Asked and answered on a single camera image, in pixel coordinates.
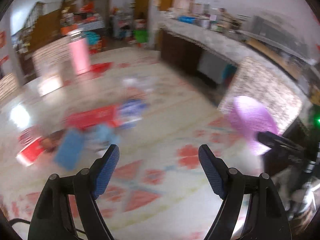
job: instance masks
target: black cable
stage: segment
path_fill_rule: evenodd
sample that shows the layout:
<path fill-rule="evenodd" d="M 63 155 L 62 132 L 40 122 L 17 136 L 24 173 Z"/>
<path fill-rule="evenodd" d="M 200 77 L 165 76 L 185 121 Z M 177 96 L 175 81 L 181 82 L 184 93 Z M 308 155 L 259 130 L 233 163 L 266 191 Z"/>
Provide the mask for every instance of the black cable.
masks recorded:
<path fill-rule="evenodd" d="M 11 219 L 11 220 L 8 221 L 8 223 L 9 223 L 10 226 L 13 226 L 15 223 L 19 223 L 19 222 L 30 225 L 30 221 L 24 220 L 24 219 L 21 219 L 21 218 L 14 218 L 14 219 Z M 84 235 L 87 235 L 84 231 L 82 231 L 82 230 L 80 230 L 80 229 L 78 229 L 78 228 L 76 228 L 76 230 L 77 230 L 78 232 L 84 234 Z"/>

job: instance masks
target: screw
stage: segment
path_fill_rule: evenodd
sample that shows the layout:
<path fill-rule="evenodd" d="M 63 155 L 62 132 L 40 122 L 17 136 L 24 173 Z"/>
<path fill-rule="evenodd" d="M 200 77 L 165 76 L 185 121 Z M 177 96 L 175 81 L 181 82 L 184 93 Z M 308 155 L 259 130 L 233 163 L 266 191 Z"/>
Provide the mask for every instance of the screw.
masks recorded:
<path fill-rule="evenodd" d="M 82 175 L 86 175 L 86 174 L 88 174 L 89 173 L 89 169 L 88 168 L 84 168 L 84 169 L 82 169 L 81 171 L 80 171 L 80 173 L 82 174 Z"/>
<path fill-rule="evenodd" d="M 238 173 L 238 171 L 235 168 L 230 168 L 229 172 L 230 174 L 233 174 L 233 175 Z"/>
<path fill-rule="evenodd" d="M 269 179 L 269 175 L 267 174 L 267 173 L 262 173 L 262 175 L 261 175 L 264 179 Z"/>
<path fill-rule="evenodd" d="M 49 179 L 51 179 L 51 180 L 54 180 L 54 179 L 56 179 L 57 178 L 57 174 L 51 174 L 50 176 L 49 176 Z"/>

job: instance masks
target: floral tablecloth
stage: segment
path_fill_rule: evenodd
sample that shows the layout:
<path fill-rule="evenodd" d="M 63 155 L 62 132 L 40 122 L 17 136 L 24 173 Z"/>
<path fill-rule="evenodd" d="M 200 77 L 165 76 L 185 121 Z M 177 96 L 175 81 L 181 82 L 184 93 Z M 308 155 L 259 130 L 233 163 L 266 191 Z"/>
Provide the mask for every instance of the floral tablecloth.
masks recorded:
<path fill-rule="evenodd" d="M 31 83 L 2 107 L 2 209 L 9 219 L 30 220 L 50 174 L 75 174 L 90 167 L 98 157 L 83 152 L 73 171 L 56 165 L 50 154 L 42 154 L 29 167 L 22 166 L 15 159 L 21 129 L 9 118 L 13 107 L 23 105 L 30 115 L 30 125 L 51 133 L 63 128 L 62 120 L 71 109 L 84 111 L 119 102 L 124 76 L 151 76 L 155 82 L 153 92 L 146 97 L 148 109 L 135 128 L 120 132 L 120 160 L 97 204 L 117 239 L 203 239 L 222 201 L 213 193 L 201 168 L 199 146 L 208 144 L 228 166 L 249 175 L 262 172 L 260 157 L 252 155 L 224 116 L 200 92 L 159 62 L 155 52 L 122 48 L 93 55 L 91 61 L 112 62 L 113 67 L 104 73 L 70 79 L 63 88 L 42 98 Z M 74 197 L 70 196 L 70 202 L 75 225 L 81 229 Z M 248 196 L 244 198 L 237 228 L 244 222 L 247 203 Z M 26 225 L 17 224 L 15 229 L 26 239 Z"/>

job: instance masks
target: pink thermos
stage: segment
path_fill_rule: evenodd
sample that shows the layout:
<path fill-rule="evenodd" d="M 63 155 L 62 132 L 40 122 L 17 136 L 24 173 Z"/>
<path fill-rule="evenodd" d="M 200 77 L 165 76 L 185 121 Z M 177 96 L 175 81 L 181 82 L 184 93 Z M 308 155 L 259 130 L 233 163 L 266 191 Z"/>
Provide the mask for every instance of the pink thermos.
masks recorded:
<path fill-rule="evenodd" d="M 83 74 L 90 70 L 89 48 L 81 29 L 68 33 L 70 36 L 69 49 L 72 58 L 73 69 L 76 74 Z"/>

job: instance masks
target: purple object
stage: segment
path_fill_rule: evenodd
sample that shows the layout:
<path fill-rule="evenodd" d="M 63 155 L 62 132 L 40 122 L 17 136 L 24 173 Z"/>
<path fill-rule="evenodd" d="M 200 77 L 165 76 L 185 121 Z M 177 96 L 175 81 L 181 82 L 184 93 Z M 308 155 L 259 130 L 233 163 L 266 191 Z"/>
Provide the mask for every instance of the purple object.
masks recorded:
<path fill-rule="evenodd" d="M 264 105 L 247 96 L 234 98 L 229 120 L 232 127 L 245 137 L 255 155 L 264 154 L 270 149 L 257 141 L 257 132 L 278 134 L 278 127 Z"/>

